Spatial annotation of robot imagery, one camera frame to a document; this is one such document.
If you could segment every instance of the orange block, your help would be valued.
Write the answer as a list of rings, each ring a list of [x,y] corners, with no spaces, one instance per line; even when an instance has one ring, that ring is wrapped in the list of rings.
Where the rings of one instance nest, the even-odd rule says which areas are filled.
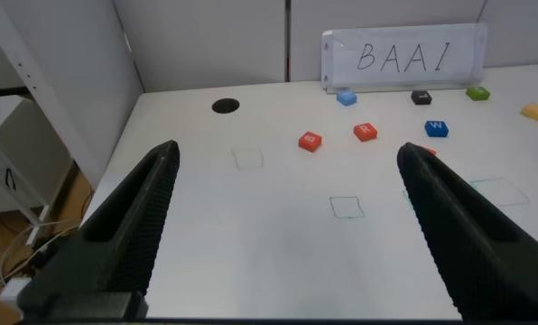
[[[299,139],[299,146],[305,150],[314,152],[321,145],[321,137],[311,132],[306,132]]]
[[[353,128],[353,133],[357,135],[361,142],[377,138],[377,130],[369,123],[356,125]]]

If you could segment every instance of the white cabinet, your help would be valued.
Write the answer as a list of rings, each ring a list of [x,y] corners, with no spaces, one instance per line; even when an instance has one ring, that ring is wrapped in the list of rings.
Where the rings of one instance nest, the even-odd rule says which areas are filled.
[[[0,97],[0,212],[19,209],[30,219],[30,208],[45,207],[38,217],[44,221],[71,164],[39,107],[20,96]]]

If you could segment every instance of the green block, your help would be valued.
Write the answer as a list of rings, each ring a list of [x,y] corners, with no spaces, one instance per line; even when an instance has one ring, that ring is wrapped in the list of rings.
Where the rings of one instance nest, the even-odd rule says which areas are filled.
[[[489,91],[483,87],[472,87],[466,90],[466,95],[471,100],[487,100],[489,98]]]

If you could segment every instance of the floor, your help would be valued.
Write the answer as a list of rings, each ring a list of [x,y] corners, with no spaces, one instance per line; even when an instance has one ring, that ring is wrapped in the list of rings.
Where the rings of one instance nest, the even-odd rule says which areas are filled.
[[[57,234],[66,228],[77,226],[80,223],[81,210],[83,207],[86,208],[90,200],[90,191],[91,188],[87,179],[82,175],[78,168],[74,166],[70,176],[65,181],[64,187],[52,209],[50,217],[50,221],[69,219],[71,221],[50,226],[42,232],[42,235],[49,236],[51,234]],[[8,227],[17,231],[22,231],[28,226],[26,218],[18,211],[1,213],[0,218]],[[0,257],[15,236],[15,234],[12,234],[0,224]],[[25,242],[25,240],[17,240],[15,245],[11,248],[10,255],[5,263],[5,270],[12,270],[18,262],[31,255],[31,248],[24,246],[23,242]],[[0,324],[14,324],[18,320],[20,320],[20,314],[0,302]]]

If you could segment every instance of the drawn square outline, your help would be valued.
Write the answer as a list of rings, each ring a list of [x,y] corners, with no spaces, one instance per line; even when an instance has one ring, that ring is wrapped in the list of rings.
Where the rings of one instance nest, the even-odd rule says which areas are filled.
[[[352,213],[354,215],[352,216],[340,216],[338,214],[338,210],[340,209],[343,209],[340,205],[338,205],[338,210],[335,209],[335,206],[336,206],[336,203],[334,202],[335,200],[344,200],[346,203],[338,203],[338,204],[355,204],[355,207],[352,207],[351,209],[354,209],[355,211],[353,212],[356,212],[356,213]],[[331,204],[331,208],[333,209],[333,214],[335,215],[335,217],[337,218],[364,218],[366,215],[365,213],[363,212],[363,210],[361,209],[361,205],[359,205],[359,198],[358,197],[330,197],[329,198],[329,203]]]
[[[488,183],[492,183],[494,181],[505,182],[506,185],[509,185],[509,188],[505,188],[504,190],[509,190],[511,188],[511,190],[513,190],[515,192],[515,193],[511,193],[511,194],[516,195],[516,196],[521,196],[522,200],[515,200],[514,202],[507,202],[507,203],[495,202],[495,200],[493,200],[493,197],[491,195],[488,197],[487,190],[485,190],[483,188],[484,184],[487,185]],[[516,188],[516,186],[514,186],[509,180],[507,180],[507,179],[505,179],[503,177],[497,177],[497,178],[485,179],[485,180],[477,180],[477,181],[470,181],[469,183],[471,184],[471,186],[474,189],[476,189],[487,200],[489,200],[492,204],[494,204],[494,205],[496,205],[498,207],[509,207],[509,206],[514,206],[514,205],[522,205],[522,204],[529,204],[530,203],[530,199],[528,199],[528,197],[520,189]]]
[[[263,167],[263,153],[260,148],[231,148],[231,153],[239,170]]]

